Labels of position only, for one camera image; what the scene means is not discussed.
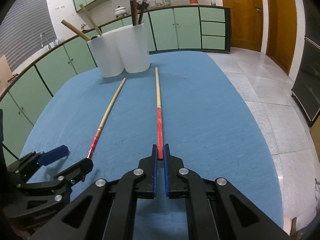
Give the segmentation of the red patterned chopstick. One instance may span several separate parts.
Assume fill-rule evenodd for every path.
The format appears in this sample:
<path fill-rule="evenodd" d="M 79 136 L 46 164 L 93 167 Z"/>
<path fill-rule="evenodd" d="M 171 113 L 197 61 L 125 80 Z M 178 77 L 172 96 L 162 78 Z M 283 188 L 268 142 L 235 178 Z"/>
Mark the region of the red patterned chopstick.
<path fill-rule="evenodd" d="M 157 148 L 158 160 L 163 160 L 163 128 L 162 128 L 162 106 L 161 106 L 161 89 L 159 82 L 158 68 L 155 68 L 156 79 L 156 101 L 157 101 Z"/>

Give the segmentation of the wooden chopstick with red end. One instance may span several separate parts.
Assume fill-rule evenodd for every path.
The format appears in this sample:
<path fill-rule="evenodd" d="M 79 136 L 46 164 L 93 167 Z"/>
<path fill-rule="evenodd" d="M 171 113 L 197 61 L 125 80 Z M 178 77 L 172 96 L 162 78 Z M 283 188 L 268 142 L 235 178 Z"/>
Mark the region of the wooden chopstick with red end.
<path fill-rule="evenodd" d="M 96 145 L 97 145 L 98 140 L 100 138 L 100 135 L 101 135 L 101 133 L 103 131 L 103 128 L 104 128 L 104 126 L 106 124 L 106 120 L 108 119 L 108 116 L 109 116 L 109 114 L 110 114 L 110 112 L 112 110 L 112 107 L 114 106 L 114 103 L 115 103 L 115 101 L 116 101 L 121 89 L 123 88 L 125 82 L 126 82 L 126 78 L 123 78 L 121 83 L 120 83 L 120 85 L 118 86 L 114 96 L 112 97 L 112 99 L 111 99 L 111 101 L 110 101 L 110 103 L 109 103 L 104 115 L 103 115 L 103 118 L 102 118 L 102 120 L 101 120 L 101 122 L 100 122 L 100 124 L 98 126 L 98 129 L 97 129 L 97 131 L 95 133 L 95 136 L 94 136 L 94 138 L 93 138 L 93 140 L 91 142 L 89 151 L 88 151 L 87 156 L 86 156 L 87 159 L 92 159 L 92 156 L 94 154 Z"/>

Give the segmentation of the black chopstick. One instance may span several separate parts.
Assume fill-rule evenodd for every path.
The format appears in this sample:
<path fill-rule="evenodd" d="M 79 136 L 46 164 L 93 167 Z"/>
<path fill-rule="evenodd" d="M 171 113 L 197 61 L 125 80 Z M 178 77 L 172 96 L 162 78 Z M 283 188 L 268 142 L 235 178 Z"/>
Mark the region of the black chopstick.
<path fill-rule="evenodd" d="M 130 9 L 131 9 L 131 21 L 132 21 L 132 25 L 135 26 L 136 19 L 135 19 L 135 9 L 134 9 L 133 0 L 130 0 Z"/>
<path fill-rule="evenodd" d="M 141 7 L 140 7 L 139 18 L 138 18 L 138 24 L 141 24 L 141 23 L 142 23 L 143 14 L 144 14 L 144 11 L 145 11 L 145 9 L 146 9 L 147 1 L 148 1 L 148 0 L 143 0 L 143 1 L 142 1 Z"/>

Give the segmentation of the red-tipped wooden chopstick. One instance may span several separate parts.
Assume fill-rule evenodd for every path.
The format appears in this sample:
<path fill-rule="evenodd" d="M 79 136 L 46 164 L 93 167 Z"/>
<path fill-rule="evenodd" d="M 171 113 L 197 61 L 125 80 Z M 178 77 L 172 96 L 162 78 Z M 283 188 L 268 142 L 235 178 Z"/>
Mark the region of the red-tipped wooden chopstick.
<path fill-rule="evenodd" d="M 133 25 L 137 25 L 138 24 L 137 0 L 132 0 L 132 1 L 133 1 L 133 13 L 132 13 L 132 16 L 134 17 Z"/>

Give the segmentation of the plain wooden chopstick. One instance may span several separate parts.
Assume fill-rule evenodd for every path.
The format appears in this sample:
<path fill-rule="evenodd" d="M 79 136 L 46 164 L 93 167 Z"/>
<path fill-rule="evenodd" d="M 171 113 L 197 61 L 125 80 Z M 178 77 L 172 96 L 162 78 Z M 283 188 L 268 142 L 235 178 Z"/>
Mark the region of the plain wooden chopstick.
<path fill-rule="evenodd" d="M 83 32 L 81 32 L 79 29 L 77 29 L 74 25 L 70 24 L 69 22 L 67 22 L 66 20 L 62 20 L 61 23 L 67 27 L 69 30 L 71 30 L 72 32 L 76 33 L 78 36 L 80 36 L 83 40 L 85 40 L 86 42 L 90 41 L 91 39 L 85 35 Z"/>
<path fill-rule="evenodd" d="M 84 7 L 83 4 L 80 4 L 80 8 L 83 10 L 83 12 L 85 13 L 86 17 L 88 18 L 89 22 L 93 25 L 94 29 L 97 31 L 99 36 L 102 36 L 103 33 L 101 32 L 101 30 L 98 28 L 98 26 L 96 25 L 96 23 L 94 22 L 93 18 L 91 18 L 90 14 L 88 13 L 88 11 L 86 10 L 86 8 Z"/>

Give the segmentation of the green lower kitchen cabinets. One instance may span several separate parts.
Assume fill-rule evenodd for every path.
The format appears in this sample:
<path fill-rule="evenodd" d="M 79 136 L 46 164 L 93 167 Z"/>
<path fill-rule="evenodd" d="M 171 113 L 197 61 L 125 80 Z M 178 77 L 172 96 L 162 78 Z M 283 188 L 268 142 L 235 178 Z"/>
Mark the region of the green lower kitchen cabinets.
<path fill-rule="evenodd" d="M 148 10 L 141 27 L 131 17 L 101 26 L 103 36 L 86 42 L 74 36 L 32 61 L 1 92 L 4 112 L 4 153 L 19 158 L 42 111 L 72 77 L 101 65 L 99 56 L 129 63 L 138 52 L 178 50 L 228 53 L 231 49 L 231 9 L 185 5 Z"/>

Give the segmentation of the white two-compartment utensil holder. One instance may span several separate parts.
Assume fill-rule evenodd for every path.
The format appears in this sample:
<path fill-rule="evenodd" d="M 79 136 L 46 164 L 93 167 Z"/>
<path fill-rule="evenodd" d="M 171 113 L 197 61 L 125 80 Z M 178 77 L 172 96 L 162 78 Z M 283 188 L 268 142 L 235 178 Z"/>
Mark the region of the white two-compartment utensil holder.
<path fill-rule="evenodd" d="M 150 54 L 144 24 L 127 25 L 108 31 L 87 42 L 103 77 L 115 77 L 123 71 L 140 73 L 149 69 Z"/>

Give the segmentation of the grey window blind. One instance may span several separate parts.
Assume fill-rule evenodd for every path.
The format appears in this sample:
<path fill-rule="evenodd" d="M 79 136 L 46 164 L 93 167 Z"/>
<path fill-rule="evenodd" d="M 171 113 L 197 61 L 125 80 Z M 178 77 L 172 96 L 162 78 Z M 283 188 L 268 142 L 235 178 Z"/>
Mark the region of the grey window blind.
<path fill-rule="evenodd" d="M 11 70 L 56 40 L 47 0 L 16 0 L 1 23 L 1 56 Z"/>

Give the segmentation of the black glass cabinet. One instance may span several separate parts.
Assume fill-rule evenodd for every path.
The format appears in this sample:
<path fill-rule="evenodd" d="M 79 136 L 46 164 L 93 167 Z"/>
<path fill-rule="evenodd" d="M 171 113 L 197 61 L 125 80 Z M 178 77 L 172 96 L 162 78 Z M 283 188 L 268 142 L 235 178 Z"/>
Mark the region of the black glass cabinet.
<path fill-rule="evenodd" d="M 304 50 L 291 91 L 311 127 L 319 117 L 319 11 L 309 1 L 303 1 L 303 5 Z"/>

